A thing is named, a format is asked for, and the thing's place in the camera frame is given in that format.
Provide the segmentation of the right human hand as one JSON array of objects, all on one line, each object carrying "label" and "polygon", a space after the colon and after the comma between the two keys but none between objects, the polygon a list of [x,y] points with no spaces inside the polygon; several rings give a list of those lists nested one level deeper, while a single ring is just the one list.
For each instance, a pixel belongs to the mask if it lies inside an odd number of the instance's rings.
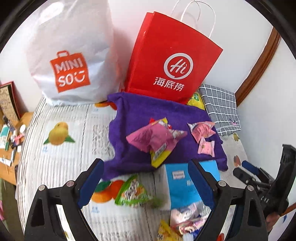
[{"label": "right human hand", "polygon": [[267,232],[271,232],[271,230],[273,229],[273,226],[276,224],[279,218],[280,218],[280,215],[276,212],[271,213],[267,216],[265,220]]}]

